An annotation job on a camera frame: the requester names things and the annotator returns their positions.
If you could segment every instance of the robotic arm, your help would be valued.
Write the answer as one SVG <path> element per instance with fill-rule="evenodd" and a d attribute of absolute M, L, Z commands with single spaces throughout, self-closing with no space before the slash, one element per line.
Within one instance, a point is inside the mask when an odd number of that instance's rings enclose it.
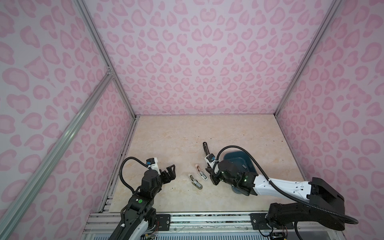
<path fill-rule="evenodd" d="M 130 159 L 148 168 L 141 180 L 141 186 L 136 191 L 133 191 L 122 177 L 122 168 Z M 128 157 L 122 162 L 119 177 L 121 182 L 132 190 L 132 196 L 121 210 L 120 223 L 110 236 L 110 240 L 137 240 L 145 231 L 155 227 L 156 209 L 152 207 L 154 198 L 161 191 L 163 184 L 169 183 L 176 177 L 175 165 L 167 167 L 167 170 L 168 172 L 159 169 L 156 157 L 148 159 L 146 164 L 135 157 Z"/>
<path fill-rule="evenodd" d="M 345 223 L 358 224 L 356 219 L 345 215 L 343 196 L 321 178 L 314 177 L 311 182 L 269 178 L 256 160 L 241 147 L 227 146 L 217 154 L 217 157 L 209 153 L 206 142 L 203 143 L 203 147 L 207 155 L 206 171 L 210 174 L 214 185 L 225 182 L 246 196 L 271 195 L 296 201 L 292 204 L 270 205 L 265 221 L 271 229 L 295 222 L 298 234 L 297 222 L 300 221 L 318 222 L 338 231 L 345 229 Z M 220 154 L 227 148 L 237 148 L 245 152 L 262 174 L 239 169 L 236 164 L 228 160 L 219 162 Z"/>

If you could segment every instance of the pink leopard print wallpaper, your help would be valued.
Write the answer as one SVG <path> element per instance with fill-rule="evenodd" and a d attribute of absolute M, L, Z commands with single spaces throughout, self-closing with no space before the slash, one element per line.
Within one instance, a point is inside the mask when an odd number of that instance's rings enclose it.
<path fill-rule="evenodd" d="M 106 73 L 71 0 L 0 3 L 0 218 Z"/>
<path fill-rule="evenodd" d="M 331 0 L 86 0 L 136 114 L 273 113 Z"/>
<path fill-rule="evenodd" d="M 100 204 L 130 123 L 110 83 L 9 239 L 79 239 Z"/>
<path fill-rule="evenodd" d="M 384 3 L 346 1 L 279 116 L 309 179 L 345 198 L 348 240 L 383 238 Z"/>

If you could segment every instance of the pink wall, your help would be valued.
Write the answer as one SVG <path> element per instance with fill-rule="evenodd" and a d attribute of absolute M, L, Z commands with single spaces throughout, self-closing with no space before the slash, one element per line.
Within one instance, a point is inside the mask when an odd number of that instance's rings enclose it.
<path fill-rule="evenodd" d="M 87 0 L 137 114 L 273 113 L 331 0 Z"/>
<path fill-rule="evenodd" d="M 105 72 L 71 0 L 0 3 L 0 218 Z"/>
<path fill-rule="evenodd" d="M 77 239 L 100 204 L 130 123 L 110 83 L 10 240 Z"/>
<path fill-rule="evenodd" d="M 309 179 L 345 197 L 349 240 L 384 235 L 384 4 L 348 0 L 278 121 Z"/>

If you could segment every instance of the metal bracket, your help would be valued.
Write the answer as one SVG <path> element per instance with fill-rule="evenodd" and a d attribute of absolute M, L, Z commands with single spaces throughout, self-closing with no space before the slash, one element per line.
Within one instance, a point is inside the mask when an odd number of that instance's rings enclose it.
<path fill-rule="evenodd" d="M 265 221 L 266 214 L 250 214 L 249 216 L 251 218 L 251 224 L 252 224 L 253 230 L 259 230 L 259 229 L 271 230 L 271 228 L 266 224 L 266 221 Z M 287 224 L 286 227 L 287 229 L 293 229 L 293 224 L 292 223 Z"/>
<path fill-rule="evenodd" d="M 156 221 L 159 222 L 158 231 L 169 231 L 170 214 L 156 214 Z"/>

